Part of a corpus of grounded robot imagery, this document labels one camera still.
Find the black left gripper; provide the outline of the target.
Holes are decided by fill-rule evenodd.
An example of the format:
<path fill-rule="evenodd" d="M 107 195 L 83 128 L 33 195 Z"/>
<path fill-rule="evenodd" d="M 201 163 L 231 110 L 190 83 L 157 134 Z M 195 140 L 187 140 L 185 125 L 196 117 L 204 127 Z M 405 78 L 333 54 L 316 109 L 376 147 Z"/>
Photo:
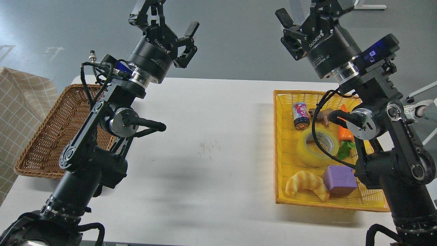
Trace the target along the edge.
<path fill-rule="evenodd" d="M 143 36 L 128 58 L 131 69 L 135 67 L 153 77 L 152 82 L 161 84 L 174 59 L 174 48 L 185 47 L 183 53 L 173 60 L 177 68 L 186 68 L 197 53 L 194 36 L 200 26 L 191 22 L 184 37 L 177 39 L 176 34 L 164 23 L 164 0 L 138 0 L 128 23 L 139 28 Z"/>

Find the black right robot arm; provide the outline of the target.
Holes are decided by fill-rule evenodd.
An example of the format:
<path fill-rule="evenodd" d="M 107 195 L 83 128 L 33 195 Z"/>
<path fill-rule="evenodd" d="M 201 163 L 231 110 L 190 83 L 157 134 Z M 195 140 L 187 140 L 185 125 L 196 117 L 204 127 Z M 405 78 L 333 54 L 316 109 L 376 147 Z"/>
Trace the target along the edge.
<path fill-rule="evenodd" d="M 341 163 L 355 170 L 368 189 L 381 189 L 396 231 L 374 224 L 366 245 L 375 244 L 376 232 L 401 246 L 436 245 L 436 206 L 426 184 L 436 178 L 436 164 L 411 128 L 400 102 L 402 94 L 389 76 L 397 71 L 393 59 L 399 41 L 387 34 L 362 51 L 339 19 L 355 7 L 352 0 L 313 0 L 301 25 L 282 8 L 275 15 L 283 26 L 282 44 L 295 60 L 308 58 L 319 78 L 334 77 L 336 90 L 323 95 L 316 113 L 334 95 L 354 91 L 361 104 L 352 112 L 335 110 L 331 121 L 354 135 L 358 159 Z"/>

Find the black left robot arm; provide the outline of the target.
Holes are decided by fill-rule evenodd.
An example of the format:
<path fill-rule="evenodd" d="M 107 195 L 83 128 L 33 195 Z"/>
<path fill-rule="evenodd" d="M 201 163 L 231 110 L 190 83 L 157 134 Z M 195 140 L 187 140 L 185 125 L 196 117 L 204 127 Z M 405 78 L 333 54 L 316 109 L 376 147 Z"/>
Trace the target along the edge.
<path fill-rule="evenodd" d="M 145 97 L 150 83 L 163 82 L 171 64 L 186 68 L 198 51 L 199 23 L 190 23 L 178 38 L 165 22 L 164 3 L 137 2 L 128 22 L 142 31 L 142 38 L 127 60 L 107 54 L 97 62 L 91 51 L 81 64 L 89 115 L 60 155 L 64 176 L 41 210 L 23 213 L 3 232 L 2 246 L 78 246 L 83 232 L 92 229 L 99 232 L 95 244 L 103 245 L 103 224 L 80 225 L 91 211 L 89 201 L 127 176 L 126 155 L 134 138 L 166 130 L 161 122 L 139 117 L 131 105 Z"/>

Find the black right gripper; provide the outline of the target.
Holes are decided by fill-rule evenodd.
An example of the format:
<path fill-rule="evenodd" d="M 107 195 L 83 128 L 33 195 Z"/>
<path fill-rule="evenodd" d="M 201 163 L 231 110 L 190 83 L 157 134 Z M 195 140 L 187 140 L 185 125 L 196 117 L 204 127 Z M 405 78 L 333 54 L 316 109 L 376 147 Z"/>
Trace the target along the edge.
<path fill-rule="evenodd" d="M 281 42 L 295 60 L 308 58 L 320 79 L 362 51 L 338 18 L 355 8 L 354 0 L 312 0 L 309 14 L 296 25 L 286 9 L 275 11 L 283 26 Z"/>

